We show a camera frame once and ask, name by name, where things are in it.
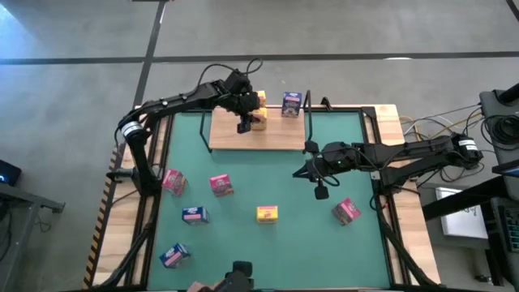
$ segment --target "wooden board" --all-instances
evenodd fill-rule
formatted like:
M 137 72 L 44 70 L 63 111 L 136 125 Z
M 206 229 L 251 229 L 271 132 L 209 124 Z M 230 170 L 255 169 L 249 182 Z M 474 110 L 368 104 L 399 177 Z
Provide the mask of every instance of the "wooden board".
M 303 150 L 305 148 L 304 114 L 299 118 L 282 118 L 279 106 L 268 106 L 267 129 L 236 132 L 240 117 L 217 107 L 212 112 L 209 147 L 233 150 Z
M 387 145 L 402 144 L 404 143 L 404 136 L 401 130 L 400 120 L 398 118 L 397 107 L 395 105 L 334 105 L 333 108 L 341 107 L 359 107 L 359 106 L 373 106 L 376 109 L 377 121 L 380 129 L 380 138 L 382 143 Z M 368 137 L 370 142 L 373 140 L 373 132 L 369 119 L 365 119 L 367 122 Z M 161 155 L 163 137 L 165 129 L 165 120 L 161 123 L 160 136 L 157 143 L 156 160 Z M 174 143 L 174 133 L 171 136 L 172 143 Z M 391 164 L 391 166 L 403 166 L 407 162 L 400 161 Z M 133 160 L 131 154 L 127 148 L 123 154 L 122 167 L 129 168 L 133 167 Z M 115 187 L 114 198 L 125 195 L 128 191 L 132 190 L 131 184 L 119 184 Z M 414 182 L 407 182 L 406 188 L 416 189 Z M 147 203 L 147 206 L 151 206 L 151 200 Z M 431 241 L 423 218 L 422 207 L 418 196 L 409 191 L 402 191 L 394 196 L 395 205 L 397 207 L 397 217 L 401 228 L 401 235 L 403 243 L 407 251 L 411 254 L 414 261 L 424 271 L 424 273 L 436 283 L 440 283 L 440 276 L 436 267 L 434 254 L 432 252 Z M 97 269 L 93 272 L 89 272 L 90 268 L 87 268 L 87 274 L 85 275 L 84 281 L 91 282 L 93 285 L 101 284 L 114 270 L 115 267 L 121 262 L 123 256 L 126 254 L 128 247 L 130 246 L 131 235 L 133 234 L 133 226 L 135 224 L 135 216 L 137 213 L 137 206 L 139 203 L 138 195 L 131 195 L 118 202 L 109 211 L 109 218 L 105 229 L 105 238 L 101 246 L 95 242 L 92 243 L 92 250 L 97 251 L 98 248 L 101 251 L 91 252 L 89 258 L 99 260 L 97 263 Z M 140 256 L 137 259 L 137 265 L 135 268 L 134 283 L 139 282 L 140 271 L 142 268 L 142 252 L 140 250 Z M 390 255 L 392 257 L 392 270 L 394 272 L 396 283 L 402 283 L 400 265 L 398 264 L 398 258 L 394 248 L 389 248 Z

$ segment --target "cube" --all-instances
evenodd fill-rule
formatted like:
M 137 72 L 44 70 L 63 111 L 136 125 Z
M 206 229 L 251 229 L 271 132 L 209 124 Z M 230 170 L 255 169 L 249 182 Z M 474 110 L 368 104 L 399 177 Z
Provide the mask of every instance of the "cube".
M 277 206 L 260 206 L 256 209 L 256 220 L 259 223 L 276 223 Z
M 182 220 L 189 225 L 208 224 L 209 212 L 204 207 L 183 208 Z
M 252 111 L 251 130 L 263 131 L 267 128 L 267 108 L 259 108 Z
M 165 172 L 162 188 L 171 191 L 176 196 L 181 196 L 186 185 L 186 177 L 179 170 L 167 170 Z
M 209 179 L 209 182 L 211 183 L 211 189 L 215 196 L 230 195 L 234 193 L 228 174 L 218 175 Z
M 267 107 L 267 95 L 265 94 L 265 91 L 259 90 L 256 93 L 258 93 L 259 107 Z
M 340 202 L 334 209 L 332 209 L 332 213 L 339 220 L 341 225 L 347 225 L 361 215 L 360 210 L 355 206 L 350 198 L 346 198 Z
M 301 108 L 302 94 L 299 92 L 285 92 L 281 107 L 281 116 L 286 118 L 297 118 Z
M 177 243 L 162 254 L 160 258 L 166 268 L 178 268 L 178 266 L 190 256 L 191 254 L 187 251 L 186 247 L 181 243 Z

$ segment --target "concrete floor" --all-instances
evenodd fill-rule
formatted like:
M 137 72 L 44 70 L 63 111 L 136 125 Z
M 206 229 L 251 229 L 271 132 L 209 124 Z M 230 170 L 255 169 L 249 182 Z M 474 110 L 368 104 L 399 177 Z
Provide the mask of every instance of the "concrete floor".
M 124 0 L 2 5 L 0 58 L 143 57 L 157 12 L 155 2 Z M 505 0 L 177 0 L 166 4 L 155 55 L 490 51 L 519 51 L 519 23 Z M 144 100 L 190 90 L 206 65 L 154 64 Z M 518 67 L 519 58 L 266 62 L 251 80 L 272 104 L 283 91 L 311 89 L 316 100 L 397 104 L 400 114 L 417 118 L 510 87 L 519 80 Z M 23 189 L 66 201 L 61 216 L 42 213 L 53 229 L 33 233 L 18 291 L 80 288 L 112 134 L 133 104 L 141 69 L 139 63 L 0 66 L 0 124 L 6 125 L 0 159 L 24 170 Z M 215 69 L 206 79 L 226 74 Z M 446 118 L 457 121 L 469 112 Z M 491 149 L 473 133 L 480 148 Z M 495 158 L 486 153 L 483 162 L 490 166 Z M 459 183 L 490 177 L 487 167 Z M 434 249 L 444 284 L 492 289 L 472 280 L 468 252 Z

